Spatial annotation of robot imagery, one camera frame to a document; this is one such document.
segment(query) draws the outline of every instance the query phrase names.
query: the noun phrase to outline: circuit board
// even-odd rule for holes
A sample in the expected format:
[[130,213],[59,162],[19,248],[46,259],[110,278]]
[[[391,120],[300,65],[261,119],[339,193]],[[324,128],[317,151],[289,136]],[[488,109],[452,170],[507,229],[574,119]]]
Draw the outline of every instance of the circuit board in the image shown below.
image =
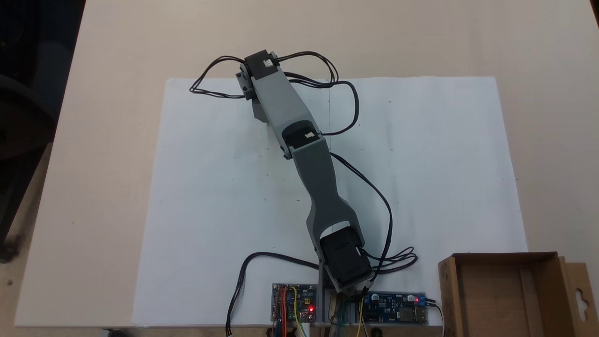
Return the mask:
[[287,319],[295,321],[295,292],[297,290],[297,313],[300,323],[312,322],[316,318],[316,284],[273,284],[271,295],[270,317],[272,321],[281,319],[281,299],[285,297]]
[[364,297],[362,316],[366,323],[426,324],[426,296],[424,293],[369,292]]

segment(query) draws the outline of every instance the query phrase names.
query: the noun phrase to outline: cardboard box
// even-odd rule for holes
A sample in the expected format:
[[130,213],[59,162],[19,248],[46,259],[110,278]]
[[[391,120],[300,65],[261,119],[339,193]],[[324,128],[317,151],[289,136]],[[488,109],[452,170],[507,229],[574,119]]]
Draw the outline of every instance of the cardboard box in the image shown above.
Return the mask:
[[[599,336],[584,263],[557,252],[454,254],[439,263],[445,337]],[[576,290],[588,303],[579,315]]]

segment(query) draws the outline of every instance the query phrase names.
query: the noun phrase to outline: floor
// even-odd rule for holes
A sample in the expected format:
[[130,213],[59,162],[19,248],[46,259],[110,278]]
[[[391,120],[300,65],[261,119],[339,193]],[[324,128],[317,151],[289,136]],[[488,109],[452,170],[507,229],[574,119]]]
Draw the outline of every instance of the floor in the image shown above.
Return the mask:
[[[0,336],[10,337],[100,337],[102,330],[99,328],[17,328],[14,327],[14,315],[19,299],[19,290],[25,262],[31,244],[31,237],[40,205],[42,188],[48,168],[51,146],[48,147],[34,174],[29,188],[19,211],[13,221],[7,240],[16,240],[19,243],[19,254],[11,262],[0,264]],[[347,334],[353,336],[355,328],[347,328]],[[384,335],[428,337],[440,336],[440,327],[400,327],[394,328],[391,333],[383,329]],[[222,327],[218,328],[193,328],[193,329],[126,329],[132,337],[223,337]],[[236,336],[263,337],[265,328],[240,328],[234,329]],[[319,335],[319,329],[311,329],[312,336]]]

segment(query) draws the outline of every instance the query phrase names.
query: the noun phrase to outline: white paper sheet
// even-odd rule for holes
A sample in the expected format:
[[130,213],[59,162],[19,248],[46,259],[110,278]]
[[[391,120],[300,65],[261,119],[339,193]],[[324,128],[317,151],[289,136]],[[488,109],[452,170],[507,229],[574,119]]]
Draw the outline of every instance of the white paper sheet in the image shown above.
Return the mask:
[[[389,255],[414,246],[419,256],[414,266],[378,277],[373,289],[440,299],[437,263],[452,253],[527,250],[494,78],[351,81],[361,103],[358,124],[327,140],[389,200]],[[192,95],[191,83],[171,79],[165,87],[134,303],[139,326],[224,325],[241,263],[253,252],[317,261],[305,227],[309,196],[272,131],[247,101]],[[239,91],[234,79],[202,86]],[[296,88],[323,132],[351,121],[347,88]],[[338,163],[335,172],[365,249],[379,255],[385,205]],[[234,326],[270,323],[274,282],[317,283],[317,272],[254,259]],[[434,311],[429,318],[441,323]]]

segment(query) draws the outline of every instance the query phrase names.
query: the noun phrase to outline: beige tabletop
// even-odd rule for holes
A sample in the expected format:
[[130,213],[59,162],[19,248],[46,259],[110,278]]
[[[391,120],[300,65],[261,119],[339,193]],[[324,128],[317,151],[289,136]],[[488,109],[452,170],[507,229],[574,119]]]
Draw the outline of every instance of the beige tabletop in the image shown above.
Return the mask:
[[[587,262],[599,293],[589,0],[87,0],[17,325],[132,324],[164,83],[262,49],[317,51],[345,78],[495,76],[528,247]],[[315,60],[289,62],[327,74]]]

